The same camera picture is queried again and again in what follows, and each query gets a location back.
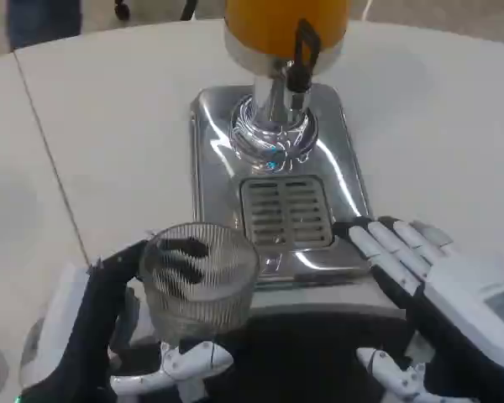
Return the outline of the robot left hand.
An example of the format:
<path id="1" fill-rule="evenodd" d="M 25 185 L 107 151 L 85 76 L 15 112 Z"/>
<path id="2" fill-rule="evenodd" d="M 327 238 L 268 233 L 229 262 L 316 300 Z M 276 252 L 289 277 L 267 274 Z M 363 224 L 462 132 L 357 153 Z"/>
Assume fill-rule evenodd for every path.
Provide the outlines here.
<path id="1" fill-rule="evenodd" d="M 30 331 L 34 344 L 24 349 L 19 402 L 139 402 L 177 387 L 194 402 L 205 396 L 195 392 L 197 385 L 231 367 L 234 358 L 225 346 L 194 340 L 184 348 L 161 343 L 154 373 L 110 373 L 108 350 L 124 341 L 118 320 L 132 322 L 127 284 L 139 273 L 147 243 L 142 239 L 87 268 L 63 271 L 50 307 Z"/>

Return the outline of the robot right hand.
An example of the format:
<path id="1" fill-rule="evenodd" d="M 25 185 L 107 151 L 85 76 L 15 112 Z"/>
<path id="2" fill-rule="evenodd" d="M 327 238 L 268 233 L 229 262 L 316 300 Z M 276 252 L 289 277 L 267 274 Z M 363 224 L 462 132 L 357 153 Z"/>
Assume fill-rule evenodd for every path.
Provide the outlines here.
<path id="1" fill-rule="evenodd" d="M 385 349 L 361 347 L 366 372 L 403 402 L 504 402 L 504 261 L 419 221 L 357 217 L 332 230 L 433 353 L 402 368 Z"/>

